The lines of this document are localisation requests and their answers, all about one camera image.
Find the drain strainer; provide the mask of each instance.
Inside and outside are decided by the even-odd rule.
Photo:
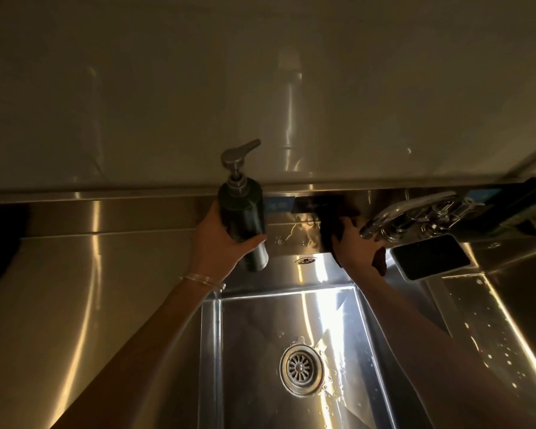
[[[282,355],[280,375],[284,386],[293,394],[307,396],[322,383],[322,361],[309,346],[291,346]]]

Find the blue label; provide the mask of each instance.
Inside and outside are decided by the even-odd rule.
[[[295,197],[264,197],[264,211],[267,214],[292,212]]]

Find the pump head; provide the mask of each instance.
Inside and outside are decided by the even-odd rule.
[[[230,194],[235,197],[243,197],[248,194],[248,184],[246,176],[241,173],[240,169],[244,165],[246,154],[260,146],[260,139],[249,141],[242,146],[226,149],[222,152],[222,166],[230,172],[228,181]]]

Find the smartphone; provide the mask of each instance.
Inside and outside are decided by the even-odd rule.
[[[471,265],[470,258],[450,234],[393,247],[391,256],[407,281],[421,280]]]

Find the bracelet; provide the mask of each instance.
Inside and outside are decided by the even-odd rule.
[[[204,285],[207,285],[210,288],[213,288],[213,290],[215,290],[217,292],[222,292],[226,287],[226,284],[224,284],[222,282],[215,283],[213,281],[213,279],[211,279],[210,277],[201,276],[199,274],[192,274],[190,272],[186,273],[184,276],[179,277],[179,278],[181,280],[186,279],[186,280],[190,280],[190,281],[196,281],[197,283],[202,283]]]

